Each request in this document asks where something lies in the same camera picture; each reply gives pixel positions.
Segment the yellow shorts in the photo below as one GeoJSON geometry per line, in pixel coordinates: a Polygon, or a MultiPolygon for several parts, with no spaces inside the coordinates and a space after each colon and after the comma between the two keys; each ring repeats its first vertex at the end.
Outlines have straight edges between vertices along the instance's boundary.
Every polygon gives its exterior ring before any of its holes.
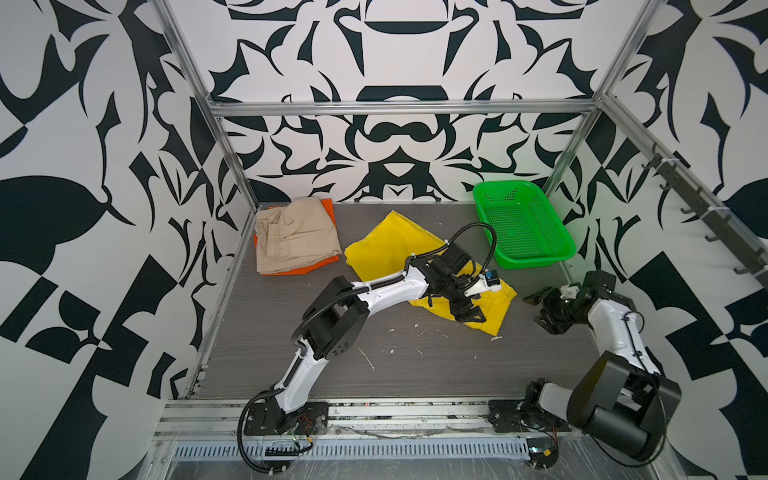
{"type": "MultiPolygon", "coordinates": [[[[344,250],[346,263],[362,281],[372,281],[402,270],[407,257],[435,250],[445,241],[398,212],[390,212],[365,238],[344,250]]],[[[472,329],[492,337],[499,334],[517,292],[506,282],[497,292],[485,292],[473,302],[485,320],[468,322],[472,329]]]]}

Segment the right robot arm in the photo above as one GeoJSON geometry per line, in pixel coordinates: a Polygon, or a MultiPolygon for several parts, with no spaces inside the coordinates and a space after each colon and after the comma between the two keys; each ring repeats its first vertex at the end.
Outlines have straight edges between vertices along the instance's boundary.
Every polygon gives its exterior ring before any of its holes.
{"type": "Polygon", "coordinates": [[[639,467],[662,449],[681,389],[652,359],[640,335],[644,318],[616,282],[615,275],[595,270],[580,283],[525,297],[540,309],[535,322],[552,335],[585,326],[599,357],[573,389],[531,382],[519,412],[536,428],[574,427],[639,467]]]}

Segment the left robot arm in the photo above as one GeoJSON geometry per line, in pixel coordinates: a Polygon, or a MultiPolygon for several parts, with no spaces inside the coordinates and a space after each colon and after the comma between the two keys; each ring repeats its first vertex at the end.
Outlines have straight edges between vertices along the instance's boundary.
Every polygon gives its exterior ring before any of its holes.
{"type": "Polygon", "coordinates": [[[471,262],[457,244],[406,258],[402,270],[368,282],[333,279],[302,316],[291,343],[296,353],[290,367],[273,386],[269,403],[288,416],[306,405],[309,394],[329,361],[349,350],[369,317],[419,299],[442,298],[460,323],[484,323],[476,304],[487,292],[501,290],[501,279],[485,267],[464,274],[471,262]]]}

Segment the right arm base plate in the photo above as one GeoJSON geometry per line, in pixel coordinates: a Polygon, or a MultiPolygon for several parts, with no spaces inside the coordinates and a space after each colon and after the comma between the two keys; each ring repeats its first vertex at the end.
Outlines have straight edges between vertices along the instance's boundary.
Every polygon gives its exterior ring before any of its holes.
{"type": "Polygon", "coordinates": [[[487,419],[496,433],[571,431],[562,419],[524,400],[490,400],[488,409],[487,419]]]}

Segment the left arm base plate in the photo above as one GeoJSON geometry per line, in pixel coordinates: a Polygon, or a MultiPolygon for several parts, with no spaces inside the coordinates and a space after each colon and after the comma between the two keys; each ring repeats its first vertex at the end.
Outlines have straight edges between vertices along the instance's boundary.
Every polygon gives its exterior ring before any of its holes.
{"type": "Polygon", "coordinates": [[[327,402],[308,402],[294,412],[285,413],[276,400],[269,399],[248,408],[243,430],[246,436],[311,435],[327,426],[328,413],[327,402]]]}

